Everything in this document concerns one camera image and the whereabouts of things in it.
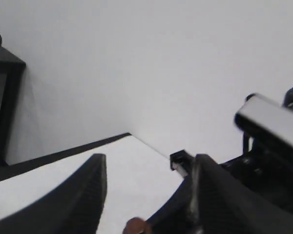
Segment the black lantern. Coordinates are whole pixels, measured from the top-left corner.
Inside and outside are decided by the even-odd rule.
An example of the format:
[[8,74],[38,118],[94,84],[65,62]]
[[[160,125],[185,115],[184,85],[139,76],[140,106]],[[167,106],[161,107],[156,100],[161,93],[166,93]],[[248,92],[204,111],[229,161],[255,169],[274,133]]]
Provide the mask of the black lantern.
[[25,66],[25,62],[0,46],[0,166],[5,164],[8,136]]

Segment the white table surface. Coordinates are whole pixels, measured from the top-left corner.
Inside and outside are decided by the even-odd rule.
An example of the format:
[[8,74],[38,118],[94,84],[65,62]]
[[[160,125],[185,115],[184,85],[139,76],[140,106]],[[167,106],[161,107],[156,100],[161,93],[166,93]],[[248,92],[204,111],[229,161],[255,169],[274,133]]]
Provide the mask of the white table surface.
[[94,153],[106,154],[107,197],[98,234],[121,233],[127,220],[149,218],[175,192],[182,178],[169,160],[134,136],[39,167],[0,182],[0,219],[56,188]]

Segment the brown object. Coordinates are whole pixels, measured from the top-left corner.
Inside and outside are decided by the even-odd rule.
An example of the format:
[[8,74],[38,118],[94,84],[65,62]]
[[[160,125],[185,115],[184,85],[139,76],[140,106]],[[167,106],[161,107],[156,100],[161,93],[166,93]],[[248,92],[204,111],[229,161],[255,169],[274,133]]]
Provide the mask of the brown object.
[[139,217],[130,219],[123,230],[123,234],[152,234],[151,226]]

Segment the white wall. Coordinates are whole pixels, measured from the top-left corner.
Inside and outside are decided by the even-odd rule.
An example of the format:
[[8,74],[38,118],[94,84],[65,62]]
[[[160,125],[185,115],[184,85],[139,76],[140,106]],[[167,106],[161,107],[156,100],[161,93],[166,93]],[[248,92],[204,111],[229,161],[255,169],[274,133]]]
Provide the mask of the white wall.
[[246,95],[293,86],[293,0],[0,0],[27,62],[7,161],[130,131],[170,153],[241,153]]

